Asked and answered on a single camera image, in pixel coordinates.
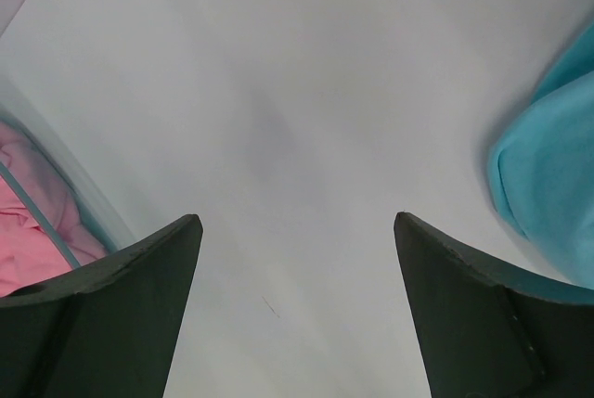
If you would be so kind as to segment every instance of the pink cloth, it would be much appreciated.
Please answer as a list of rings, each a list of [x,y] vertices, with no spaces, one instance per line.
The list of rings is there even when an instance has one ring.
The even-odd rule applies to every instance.
[[[72,194],[54,167],[20,132],[0,122],[4,164],[82,264],[106,255],[84,228]],[[0,297],[71,270],[31,213],[0,177]]]

